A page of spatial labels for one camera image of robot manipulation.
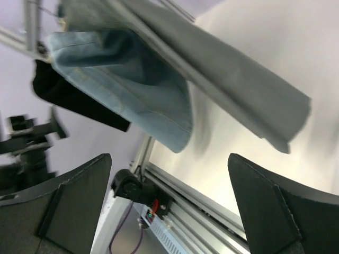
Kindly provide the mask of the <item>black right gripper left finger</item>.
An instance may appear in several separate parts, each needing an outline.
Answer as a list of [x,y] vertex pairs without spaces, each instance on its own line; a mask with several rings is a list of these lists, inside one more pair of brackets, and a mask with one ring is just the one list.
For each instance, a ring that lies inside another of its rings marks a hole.
[[104,153],[39,185],[1,195],[1,253],[90,253],[111,164]]

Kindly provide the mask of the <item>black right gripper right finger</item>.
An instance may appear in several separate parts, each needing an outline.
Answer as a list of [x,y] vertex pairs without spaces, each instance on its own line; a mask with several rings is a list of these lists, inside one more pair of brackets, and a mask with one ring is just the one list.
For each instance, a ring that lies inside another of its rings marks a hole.
[[338,253],[338,196],[232,153],[228,171],[251,253]]

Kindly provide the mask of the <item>grey skirt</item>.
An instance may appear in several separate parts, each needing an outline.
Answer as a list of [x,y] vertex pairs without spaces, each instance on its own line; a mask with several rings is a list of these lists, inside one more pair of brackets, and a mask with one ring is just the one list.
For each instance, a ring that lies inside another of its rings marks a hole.
[[151,1],[61,1],[81,31],[129,28],[244,127],[282,153],[304,126],[310,98],[244,53]]

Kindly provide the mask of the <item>light blue denim skirt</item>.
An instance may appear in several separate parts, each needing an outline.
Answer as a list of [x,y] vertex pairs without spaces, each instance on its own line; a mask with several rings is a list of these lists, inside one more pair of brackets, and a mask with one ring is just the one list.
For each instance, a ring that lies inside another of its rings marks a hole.
[[131,30],[55,32],[52,67],[111,111],[175,153],[190,140],[193,116],[186,80]]

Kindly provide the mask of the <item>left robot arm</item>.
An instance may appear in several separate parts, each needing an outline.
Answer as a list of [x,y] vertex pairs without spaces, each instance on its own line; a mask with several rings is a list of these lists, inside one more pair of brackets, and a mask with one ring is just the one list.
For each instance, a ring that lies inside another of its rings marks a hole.
[[[55,178],[47,166],[47,154],[52,145],[47,136],[56,133],[59,139],[68,133],[59,123],[56,110],[50,108],[50,118],[45,124],[36,125],[34,119],[26,115],[11,116],[10,138],[1,141],[1,154],[11,154],[16,158],[13,164],[1,166],[1,198]],[[172,204],[172,198],[150,180],[142,178],[141,167],[136,172],[119,170],[112,181],[115,197],[129,199],[135,203],[149,206],[148,217],[164,219]]]

